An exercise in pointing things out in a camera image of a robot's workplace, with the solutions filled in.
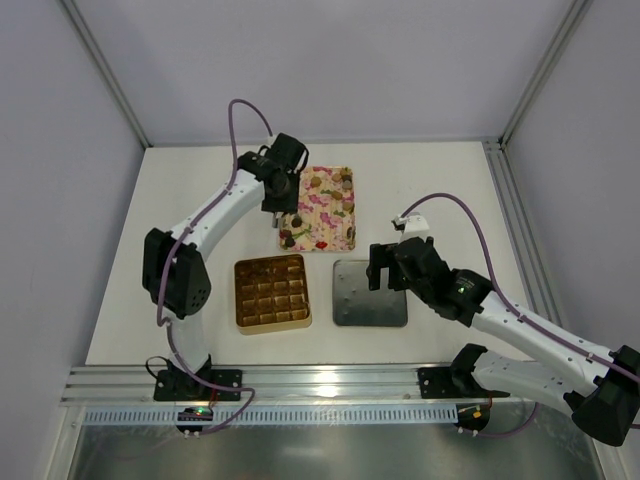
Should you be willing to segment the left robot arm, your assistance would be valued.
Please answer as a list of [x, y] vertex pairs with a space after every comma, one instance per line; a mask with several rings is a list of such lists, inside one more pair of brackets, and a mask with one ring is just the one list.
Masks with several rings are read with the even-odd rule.
[[156, 374], [157, 401], [237, 401], [241, 388], [225, 377], [216, 384], [204, 339], [202, 310], [212, 293], [206, 262], [231, 228], [255, 207], [270, 214], [298, 210], [300, 175], [309, 151], [278, 134], [268, 145], [234, 157], [230, 179], [196, 212], [168, 231], [144, 239], [142, 286], [167, 329], [170, 358]]

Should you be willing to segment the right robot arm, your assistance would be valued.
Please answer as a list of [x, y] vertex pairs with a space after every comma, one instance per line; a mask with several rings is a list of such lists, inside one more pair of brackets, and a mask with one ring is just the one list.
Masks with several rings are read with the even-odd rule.
[[527, 355], [517, 361], [466, 345], [450, 365], [451, 377], [469, 395], [478, 390], [507, 393], [551, 407], [591, 438], [613, 447], [637, 428], [639, 353], [580, 338], [511, 303], [489, 279], [453, 269], [432, 238], [373, 244], [366, 270], [369, 288], [411, 291], [440, 317], [496, 337]]

